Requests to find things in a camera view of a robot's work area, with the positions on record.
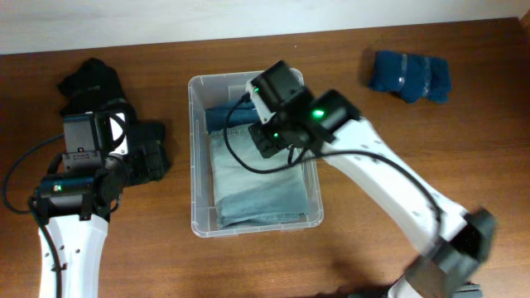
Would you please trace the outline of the teal taped cloth bundle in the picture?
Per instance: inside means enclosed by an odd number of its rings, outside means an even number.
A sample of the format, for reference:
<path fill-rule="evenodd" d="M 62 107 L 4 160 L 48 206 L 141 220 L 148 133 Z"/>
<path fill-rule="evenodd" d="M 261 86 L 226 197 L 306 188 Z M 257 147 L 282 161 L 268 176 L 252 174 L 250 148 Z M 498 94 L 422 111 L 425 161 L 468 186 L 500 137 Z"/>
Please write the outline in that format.
<path fill-rule="evenodd" d="M 447 60 L 381 50 L 375 54 L 372 90 L 397 94 L 406 103 L 425 98 L 446 103 L 451 91 L 451 74 Z"/>

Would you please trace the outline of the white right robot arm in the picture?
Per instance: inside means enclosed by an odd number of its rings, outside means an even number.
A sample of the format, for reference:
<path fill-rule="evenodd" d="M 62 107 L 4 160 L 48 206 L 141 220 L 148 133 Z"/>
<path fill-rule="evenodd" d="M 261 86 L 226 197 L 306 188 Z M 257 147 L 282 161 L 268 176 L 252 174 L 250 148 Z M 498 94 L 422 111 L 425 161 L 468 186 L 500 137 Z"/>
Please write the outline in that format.
<path fill-rule="evenodd" d="M 302 147 L 341 171 L 403 231 L 418 255 L 390 286 L 357 297 L 481 297 L 471 276 L 491 251 L 496 223 L 486 209 L 468 212 L 401 160 L 342 94 L 315 99 L 306 87 L 249 98 L 260 123 L 258 148 Z"/>

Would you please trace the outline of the dark blue jeans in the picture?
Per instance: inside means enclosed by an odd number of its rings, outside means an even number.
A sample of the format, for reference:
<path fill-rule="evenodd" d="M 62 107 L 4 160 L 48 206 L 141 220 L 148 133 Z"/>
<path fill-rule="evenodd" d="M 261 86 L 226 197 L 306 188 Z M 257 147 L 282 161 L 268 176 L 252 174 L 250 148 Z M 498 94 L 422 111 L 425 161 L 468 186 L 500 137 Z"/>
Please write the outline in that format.
<path fill-rule="evenodd" d="M 219 105 L 205 110 L 207 132 L 212 133 L 224 128 L 227 115 L 232 110 L 236 101 Z M 252 102 L 241 103 L 230 115 L 228 127 L 255 123 L 259 120 L 258 113 Z"/>

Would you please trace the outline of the light blue jeans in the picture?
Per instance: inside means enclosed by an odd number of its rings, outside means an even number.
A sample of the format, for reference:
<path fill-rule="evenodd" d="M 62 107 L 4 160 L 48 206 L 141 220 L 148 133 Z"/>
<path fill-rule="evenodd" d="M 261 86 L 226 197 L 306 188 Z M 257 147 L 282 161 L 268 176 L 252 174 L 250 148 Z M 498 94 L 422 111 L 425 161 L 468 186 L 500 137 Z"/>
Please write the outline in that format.
<path fill-rule="evenodd" d="M 210 162 L 214 182 L 214 205 L 220 228 L 238 224 L 261 225 L 297 221 L 308 215 L 307 192 L 300 165 L 272 174 L 256 174 L 243 168 L 229 153 L 254 169 L 273 169 L 287 164 L 284 149 L 270 158 L 261 156 L 248 125 L 210 134 Z"/>

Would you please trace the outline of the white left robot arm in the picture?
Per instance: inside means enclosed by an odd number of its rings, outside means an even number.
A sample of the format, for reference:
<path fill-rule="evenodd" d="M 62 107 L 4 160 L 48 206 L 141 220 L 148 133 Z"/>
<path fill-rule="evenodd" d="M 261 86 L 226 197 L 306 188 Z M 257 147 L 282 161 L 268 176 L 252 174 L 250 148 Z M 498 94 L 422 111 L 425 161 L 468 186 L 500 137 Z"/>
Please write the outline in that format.
<path fill-rule="evenodd" d="M 123 190 L 161 180 L 169 168 L 157 139 L 101 145 L 65 140 L 28 201 L 41 241 L 41 297 L 95 297 L 112 212 Z"/>

